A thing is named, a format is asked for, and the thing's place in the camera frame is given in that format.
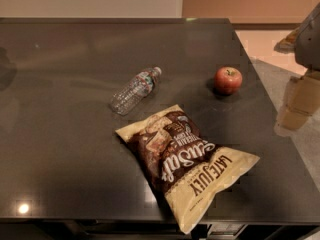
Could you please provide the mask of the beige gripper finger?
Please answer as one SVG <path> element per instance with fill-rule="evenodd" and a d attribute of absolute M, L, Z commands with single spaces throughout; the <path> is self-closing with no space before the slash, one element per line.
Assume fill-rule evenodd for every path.
<path fill-rule="evenodd" d="M 287 130 L 300 129 L 320 108 L 320 72 L 307 71 L 291 77 L 286 85 L 276 125 Z"/>

